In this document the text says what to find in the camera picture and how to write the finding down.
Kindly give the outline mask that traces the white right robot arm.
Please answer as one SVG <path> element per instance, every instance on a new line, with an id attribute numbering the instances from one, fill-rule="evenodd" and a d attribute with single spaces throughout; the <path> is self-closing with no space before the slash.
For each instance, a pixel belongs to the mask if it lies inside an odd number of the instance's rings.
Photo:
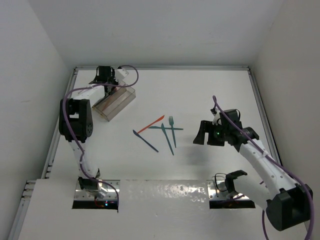
<path id="1" fill-rule="evenodd" d="M 193 140 L 197 145 L 234 147 L 258 173 L 264 186 L 251 180 L 244 170 L 226 174 L 218 187 L 231 197 L 243 194 L 264 210 L 271 225 L 283 231 L 311 220 L 313 192 L 281 169 L 251 127 L 243 127 L 236 109 L 220 112 L 213 109 L 212 121 L 202 120 Z"/>

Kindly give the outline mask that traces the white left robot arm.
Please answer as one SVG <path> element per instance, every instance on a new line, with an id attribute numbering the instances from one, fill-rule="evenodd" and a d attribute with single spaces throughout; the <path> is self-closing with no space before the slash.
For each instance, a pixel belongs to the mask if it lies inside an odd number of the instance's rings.
<path id="1" fill-rule="evenodd" d="M 59 133 L 74 153 L 78 167 L 78 183 L 82 190 L 99 190 L 100 170 L 85 157 L 86 140 L 93 133 L 92 106 L 111 95 L 119 85 L 116 70 L 98 66 L 94 79 L 87 86 L 69 91 L 60 101 Z"/>

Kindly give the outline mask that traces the yellow-orange plastic fork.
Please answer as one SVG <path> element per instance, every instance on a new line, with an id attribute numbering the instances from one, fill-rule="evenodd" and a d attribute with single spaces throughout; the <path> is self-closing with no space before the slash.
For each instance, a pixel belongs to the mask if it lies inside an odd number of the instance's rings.
<path id="1" fill-rule="evenodd" d="M 115 95 L 110 95 L 104 98 L 99 104 L 98 107 L 103 111 L 108 108 L 113 102 L 115 102 L 119 97 Z"/>

